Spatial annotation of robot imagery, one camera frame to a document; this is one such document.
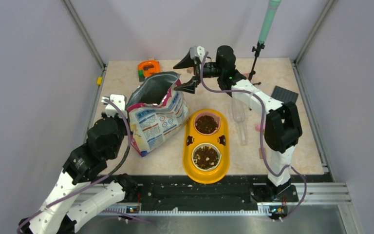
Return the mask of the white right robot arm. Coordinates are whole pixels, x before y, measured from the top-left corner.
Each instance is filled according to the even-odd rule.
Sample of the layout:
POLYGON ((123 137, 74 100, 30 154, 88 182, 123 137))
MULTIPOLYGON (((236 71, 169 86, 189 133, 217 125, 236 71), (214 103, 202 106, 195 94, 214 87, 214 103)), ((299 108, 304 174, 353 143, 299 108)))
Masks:
POLYGON ((174 65, 174 69, 192 68, 193 77, 176 87, 177 91, 194 94, 205 78, 217 78, 218 93, 226 93, 241 101, 261 117, 261 150, 268 146, 271 159, 262 158, 268 169, 270 184, 266 195, 272 201, 279 201, 290 187, 290 164, 295 146, 302 136, 299 111, 292 102, 283 102, 270 97, 252 84, 249 77, 236 68, 236 56, 232 47, 222 45, 217 49, 215 61, 208 62, 208 53, 201 46, 193 46, 186 56, 174 65))

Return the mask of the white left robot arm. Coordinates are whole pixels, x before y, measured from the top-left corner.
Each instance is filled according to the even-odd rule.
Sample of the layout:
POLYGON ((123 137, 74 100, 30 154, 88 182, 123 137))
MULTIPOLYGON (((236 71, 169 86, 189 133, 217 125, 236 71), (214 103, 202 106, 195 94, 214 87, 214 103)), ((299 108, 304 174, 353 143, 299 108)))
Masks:
POLYGON ((106 105, 101 119, 87 131, 86 142, 71 152, 40 209, 20 221, 18 234, 75 234, 112 204, 135 199, 137 183, 128 174, 121 174, 102 191, 74 204, 80 193, 109 179, 124 164, 131 148, 126 147, 110 173, 98 176, 107 168, 108 160, 117 158, 124 138, 131 135, 125 96, 110 95, 101 101, 106 105))

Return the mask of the pink pet food bag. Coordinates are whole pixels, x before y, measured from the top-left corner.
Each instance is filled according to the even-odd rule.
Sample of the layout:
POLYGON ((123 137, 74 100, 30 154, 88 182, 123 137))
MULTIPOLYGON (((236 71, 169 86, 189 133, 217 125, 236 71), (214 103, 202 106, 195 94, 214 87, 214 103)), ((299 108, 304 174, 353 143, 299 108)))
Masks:
POLYGON ((128 112, 131 145, 141 157, 173 137, 189 117, 184 93, 176 91, 181 85, 180 74, 160 72, 144 80, 131 94, 128 112))

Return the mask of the clear plastic scoop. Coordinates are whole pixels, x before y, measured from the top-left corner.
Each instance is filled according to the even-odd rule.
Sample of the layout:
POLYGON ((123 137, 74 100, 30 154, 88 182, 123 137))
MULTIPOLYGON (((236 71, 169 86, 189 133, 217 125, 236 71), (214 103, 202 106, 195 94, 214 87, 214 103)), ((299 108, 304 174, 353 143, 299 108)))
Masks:
POLYGON ((247 131, 245 127, 245 112, 241 101, 237 99, 232 100, 232 117, 237 124, 237 133, 241 145, 247 144, 247 131))

